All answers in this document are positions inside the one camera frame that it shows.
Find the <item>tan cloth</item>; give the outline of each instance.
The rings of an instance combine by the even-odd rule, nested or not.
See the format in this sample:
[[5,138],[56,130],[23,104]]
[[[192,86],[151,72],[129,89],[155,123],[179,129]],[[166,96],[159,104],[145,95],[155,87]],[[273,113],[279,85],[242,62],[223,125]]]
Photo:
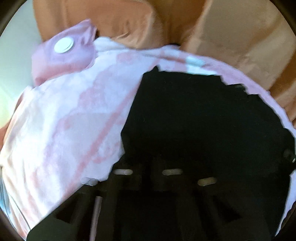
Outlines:
[[34,0],[43,40],[90,18],[101,36],[133,48],[176,43],[244,72],[296,127],[296,37],[269,0]]

